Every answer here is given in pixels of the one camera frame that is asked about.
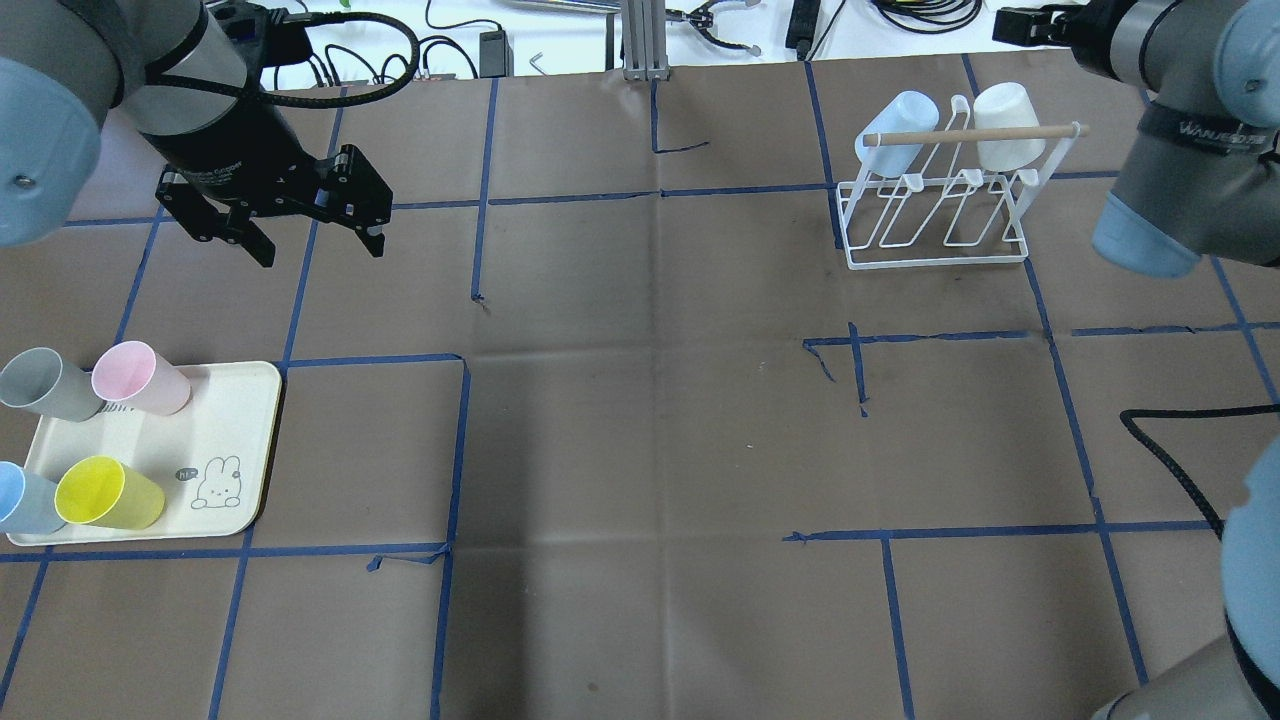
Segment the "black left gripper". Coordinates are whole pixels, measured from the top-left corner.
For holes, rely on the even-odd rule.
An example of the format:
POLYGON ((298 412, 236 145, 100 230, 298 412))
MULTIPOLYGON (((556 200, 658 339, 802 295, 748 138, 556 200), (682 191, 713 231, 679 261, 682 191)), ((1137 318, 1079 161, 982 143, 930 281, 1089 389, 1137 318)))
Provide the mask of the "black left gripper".
POLYGON ((278 108, 243 99, 201 128, 141 135, 175 176, 160 183, 157 199, 200 243, 221 241, 244 250, 262 268, 274 266, 274 242, 253 222, 220 211, 223 204, 265 217, 308 214, 340 222, 371 258, 385 254, 393 192, 352 143, 329 158, 314 156, 278 108))

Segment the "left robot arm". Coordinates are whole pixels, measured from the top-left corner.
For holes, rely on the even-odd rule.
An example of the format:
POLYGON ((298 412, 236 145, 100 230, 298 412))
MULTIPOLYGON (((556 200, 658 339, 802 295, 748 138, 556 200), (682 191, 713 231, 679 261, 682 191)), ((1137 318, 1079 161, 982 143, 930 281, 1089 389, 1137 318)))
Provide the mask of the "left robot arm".
POLYGON ((198 242, 243 249, 270 268, 257 219, 307 217, 342 225, 384 254, 393 192, 364 152, 307 152, 283 108, 342 109, 410 83, 344 97, 265 91, 269 67, 307 60, 312 27, 369 22, 370 12, 292 14, 251 1, 5 1, 3 4, 4 247, 41 241, 68 219, 119 109, 164 159, 160 208, 198 242))

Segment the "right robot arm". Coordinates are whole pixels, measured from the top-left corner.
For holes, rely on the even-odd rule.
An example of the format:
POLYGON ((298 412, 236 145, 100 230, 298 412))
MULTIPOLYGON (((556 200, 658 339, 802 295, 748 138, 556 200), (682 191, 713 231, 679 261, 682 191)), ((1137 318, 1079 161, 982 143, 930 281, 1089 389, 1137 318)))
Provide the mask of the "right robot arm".
MULTIPOLYGON (((1091 1, 1006 6, 993 37, 1070 49, 1085 70, 1151 91, 1092 243, 1110 263, 1178 278, 1202 258, 1277 265, 1279 38, 1275 1, 1091 1)), ((1279 447, 1220 518, 1138 425, 1125 428, 1199 507, 1220 543, 1225 632, 1097 719, 1275 719, 1279 682, 1279 447)))

